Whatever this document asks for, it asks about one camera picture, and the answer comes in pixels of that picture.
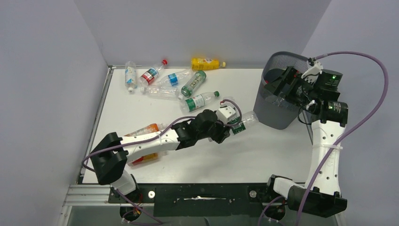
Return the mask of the white cap dark green bottle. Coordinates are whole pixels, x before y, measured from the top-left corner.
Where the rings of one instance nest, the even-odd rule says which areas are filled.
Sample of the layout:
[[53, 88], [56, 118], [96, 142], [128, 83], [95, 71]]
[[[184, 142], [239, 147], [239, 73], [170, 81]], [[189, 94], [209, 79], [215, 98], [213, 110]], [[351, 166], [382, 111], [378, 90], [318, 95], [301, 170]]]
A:
[[258, 117], [254, 111], [247, 112], [242, 115], [241, 121], [234, 127], [231, 127], [230, 134], [237, 135], [259, 122]]

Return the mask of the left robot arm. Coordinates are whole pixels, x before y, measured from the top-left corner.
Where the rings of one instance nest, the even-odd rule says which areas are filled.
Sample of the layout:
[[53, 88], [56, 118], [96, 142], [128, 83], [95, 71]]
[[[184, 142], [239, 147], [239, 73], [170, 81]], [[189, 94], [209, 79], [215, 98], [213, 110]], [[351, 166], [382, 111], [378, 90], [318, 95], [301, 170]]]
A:
[[184, 116], [164, 130], [139, 136], [107, 134], [91, 151], [89, 158], [98, 184], [111, 185], [123, 195], [137, 189], [135, 178], [125, 170], [127, 163], [139, 157], [161, 151], [174, 151], [211, 139], [220, 144], [230, 135], [228, 123], [237, 115], [227, 106], [216, 111], [204, 110], [197, 116]]

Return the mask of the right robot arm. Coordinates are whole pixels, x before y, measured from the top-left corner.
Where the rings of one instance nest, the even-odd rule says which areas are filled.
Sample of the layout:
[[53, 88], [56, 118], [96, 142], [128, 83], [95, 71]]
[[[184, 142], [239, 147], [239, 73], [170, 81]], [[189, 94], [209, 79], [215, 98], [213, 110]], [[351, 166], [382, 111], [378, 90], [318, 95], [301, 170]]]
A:
[[284, 197], [288, 208], [328, 218], [347, 208], [338, 182], [341, 151], [339, 138], [348, 121], [348, 105], [338, 101], [342, 74], [321, 69], [314, 74], [301, 73], [294, 67], [271, 69], [263, 74], [265, 89], [311, 115], [313, 144], [311, 165], [305, 185], [272, 175], [265, 187], [271, 201]]

